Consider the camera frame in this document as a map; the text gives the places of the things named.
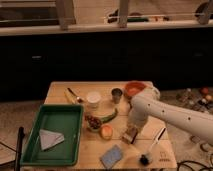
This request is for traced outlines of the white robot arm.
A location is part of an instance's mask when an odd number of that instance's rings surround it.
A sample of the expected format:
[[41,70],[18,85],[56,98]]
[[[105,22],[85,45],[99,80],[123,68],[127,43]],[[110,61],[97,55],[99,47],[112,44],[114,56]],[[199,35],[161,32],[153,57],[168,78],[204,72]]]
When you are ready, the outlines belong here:
[[131,98],[128,122],[142,129],[152,116],[213,145],[213,115],[163,103],[157,88],[145,88]]

